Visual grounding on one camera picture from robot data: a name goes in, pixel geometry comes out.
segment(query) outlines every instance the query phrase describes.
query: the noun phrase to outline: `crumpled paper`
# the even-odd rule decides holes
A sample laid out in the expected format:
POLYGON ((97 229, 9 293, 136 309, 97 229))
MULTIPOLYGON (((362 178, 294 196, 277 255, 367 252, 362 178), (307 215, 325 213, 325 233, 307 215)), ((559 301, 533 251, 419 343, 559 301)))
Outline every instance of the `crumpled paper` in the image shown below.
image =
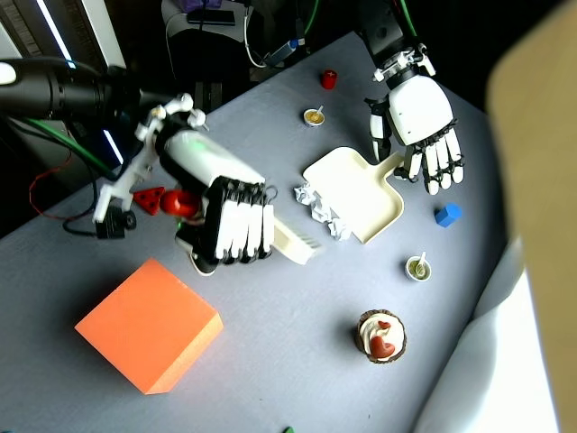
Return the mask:
POLYGON ((333 220, 328 223, 328 228, 331 231, 331 236, 337 241, 346 241, 351 237, 351 229, 341 218, 333 218, 333 220))
POLYGON ((333 211, 324 200, 318 198, 311 206, 313 219, 319 223, 329 223, 333 220, 333 211))
POLYGON ((295 188, 295 197, 298 203, 305 206, 312 205, 316 200, 315 190, 308 182, 302 187, 295 188))

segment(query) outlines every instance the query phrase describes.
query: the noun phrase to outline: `small bowl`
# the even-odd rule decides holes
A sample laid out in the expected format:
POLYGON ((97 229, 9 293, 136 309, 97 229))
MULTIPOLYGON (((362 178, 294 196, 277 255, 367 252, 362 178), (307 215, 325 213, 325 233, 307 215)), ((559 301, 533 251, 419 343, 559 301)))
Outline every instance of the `small bowl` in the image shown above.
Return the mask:
POLYGON ((409 279, 411 279, 413 281, 424 282, 424 281, 427 281, 429 278, 431 278, 431 265, 425 259, 425 261, 423 262, 423 266, 425 266, 425 276, 423 278, 418 278, 413 273, 414 268, 412 268, 412 265, 413 265, 413 263, 416 265, 419 260, 421 260, 421 257, 418 255, 414 255, 411 258, 409 258, 407 260, 407 263, 405 264, 405 274, 409 277, 409 279))
POLYGON ((316 127, 316 126, 320 126, 321 124, 323 124, 325 122, 325 114, 321 113, 321 120, 320 122, 312 122, 310 120, 307 119, 307 115, 309 113, 316 113, 316 108, 310 108, 308 109, 304 114, 303 114, 303 119, 305 119, 305 123, 311 127, 316 127))

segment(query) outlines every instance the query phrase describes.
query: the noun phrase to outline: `orange cube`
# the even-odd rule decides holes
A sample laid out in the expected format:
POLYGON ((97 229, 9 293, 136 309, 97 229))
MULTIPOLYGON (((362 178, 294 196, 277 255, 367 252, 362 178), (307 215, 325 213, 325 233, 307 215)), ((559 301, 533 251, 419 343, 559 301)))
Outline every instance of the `orange cube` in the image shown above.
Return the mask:
POLYGON ((168 392, 223 329, 218 312, 150 259, 75 329, 145 394, 168 392))

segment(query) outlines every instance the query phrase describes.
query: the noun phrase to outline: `cupcake wrapper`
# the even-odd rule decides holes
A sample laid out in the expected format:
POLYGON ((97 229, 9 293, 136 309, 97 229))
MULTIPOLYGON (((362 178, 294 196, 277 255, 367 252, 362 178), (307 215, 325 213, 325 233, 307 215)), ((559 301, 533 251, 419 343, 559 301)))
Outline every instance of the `cupcake wrapper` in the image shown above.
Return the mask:
POLYGON ((392 363, 393 361, 397 361, 404 353, 405 353, 405 349, 407 347, 407 332, 405 331, 405 325, 403 324, 403 322, 401 321, 400 318, 398 318, 397 316, 395 316, 393 313, 391 313, 390 311, 388 311, 387 309, 371 309, 367 312, 365 312, 364 314, 362 314, 361 318, 359 319, 359 323, 357 324, 357 332, 355 335, 355 339, 354 339, 355 344, 357 345, 357 348, 363 352, 367 358, 369 358, 369 361, 371 361, 374 364, 389 364, 392 363), (389 316, 392 316, 394 318, 396 318, 399 323, 403 326, 403 333, 405 334, 405 339, 403 340, 403 346, 401 347, 400 351, 392 356, 391 358, 389 358, 387 361, 380 361, 377 358, 373 357, 370 354, 367 354, 364 351, 364 344, 362 342, 361 339, 361 326, 362 324, 365 322, 365 320, 375 314, 387 314, 389 316))

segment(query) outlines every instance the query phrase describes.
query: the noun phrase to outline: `dustpan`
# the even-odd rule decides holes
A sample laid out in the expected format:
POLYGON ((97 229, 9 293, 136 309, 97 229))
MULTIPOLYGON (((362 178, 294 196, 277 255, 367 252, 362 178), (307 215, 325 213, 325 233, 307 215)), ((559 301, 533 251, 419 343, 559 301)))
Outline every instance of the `dustpan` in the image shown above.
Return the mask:
POLYGON ((386 178, 403 158, 393 153, 370 165, 354 149, 339 147, 308 167, 303 177, 367 244, 402 215, 405 202, 386 178))

